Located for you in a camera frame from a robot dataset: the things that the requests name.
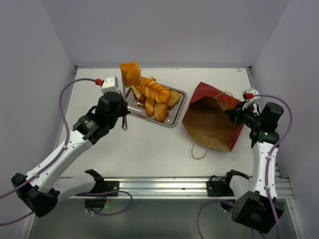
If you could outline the orange bread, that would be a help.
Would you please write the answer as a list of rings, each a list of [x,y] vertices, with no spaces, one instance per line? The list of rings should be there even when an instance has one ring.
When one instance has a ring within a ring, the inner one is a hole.
[[[142,84],[141,68],[138,62],[120,64],[122,81],[126,88]]]

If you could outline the brown seeded bread slice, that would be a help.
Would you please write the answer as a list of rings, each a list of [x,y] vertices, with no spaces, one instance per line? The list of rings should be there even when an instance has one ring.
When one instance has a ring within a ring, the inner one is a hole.
[[[181,94],[177,91],[170,90],[171,98],[169,99],[167,103],[167,108],[169,110],[172,110],[179,102]]]

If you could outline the golden baguette roll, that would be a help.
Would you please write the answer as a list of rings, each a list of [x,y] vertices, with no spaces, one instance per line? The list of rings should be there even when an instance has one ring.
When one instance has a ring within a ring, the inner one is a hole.
[[[156,102],[155,112],[154,112],[156,121],[163,122],[165,120],[166,114],[167,114],[167,104]]]

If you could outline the metal tongs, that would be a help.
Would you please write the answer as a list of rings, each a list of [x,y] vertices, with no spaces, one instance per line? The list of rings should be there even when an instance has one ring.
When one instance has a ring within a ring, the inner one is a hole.
[[[121,73],[122,76],[122,97],[123,97],[123,117],[122,117],[122,129],[124,131],[127,131],[128,125],[127,125],[127,114],[128,114],[128,109],[127,109],[127,102],[125,101],[126,99],[126,86],[125,86],[125,74]]]

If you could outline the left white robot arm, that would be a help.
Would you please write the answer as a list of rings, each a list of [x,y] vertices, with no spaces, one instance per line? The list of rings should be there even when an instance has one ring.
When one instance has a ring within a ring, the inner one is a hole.
[[[61,143],[43,162],[26,174],[16,173],[11,182],[18,197],[37,217],[51,212],[61,201],[78,195],[104,193],[103,177],[93,169],[77,177],[60,179],[60,175],[82,153],[114,128],[118,118],[129,114],[121,93],[105,92],[70,131],[66,143]]]

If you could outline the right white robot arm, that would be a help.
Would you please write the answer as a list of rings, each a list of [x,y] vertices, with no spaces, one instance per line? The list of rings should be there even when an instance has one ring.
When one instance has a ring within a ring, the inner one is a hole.
[[[250,128],[253,152],[253,176],[230,170],[222,183],[226,195],[234,195],[232,220],[260,233],[267,234],[284,212],[275,188],[275,163],[280,137],[276,132],[284,109],[268,102],[261,113],[254,106],[241,102],[225,114],[235,126]]]

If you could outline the long glazed bread loaf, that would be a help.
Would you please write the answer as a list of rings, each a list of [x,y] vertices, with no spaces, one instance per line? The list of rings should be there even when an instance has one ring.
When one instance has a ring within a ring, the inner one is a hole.
[[[152,117],[155,113],[155,105],[156,105],[156,101],[146,97],[145,98],[145,111],[147,116]]]

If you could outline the red paper bag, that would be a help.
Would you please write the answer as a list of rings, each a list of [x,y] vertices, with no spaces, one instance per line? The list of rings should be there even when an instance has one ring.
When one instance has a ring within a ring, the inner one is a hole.
[[[194,145],[231,152],[243,125],[235,126],[225,114],[241,101],[230,92],[223,92],[209,84],[200,82],[195,88],[182,119],[182,124]]]

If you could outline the fake sandwich wedge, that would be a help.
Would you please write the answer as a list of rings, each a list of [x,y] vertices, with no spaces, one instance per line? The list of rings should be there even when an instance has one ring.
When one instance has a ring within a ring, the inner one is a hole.
[[[138,100],[144,100],[145,99],[145,96],[134,86],[131,86],[133,92],[134,92],[134,95],[135,97],[138,99]]]

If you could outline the braided golden bread loaf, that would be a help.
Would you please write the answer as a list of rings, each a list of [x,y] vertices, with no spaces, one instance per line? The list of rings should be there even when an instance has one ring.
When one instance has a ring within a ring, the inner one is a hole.
[[[141,85],[134,85],[145,97],[148,97],[157,103],[168,103],[171,99],[170,91],[167,91],[164,86],[157,83],[153,78],[142,77]]]

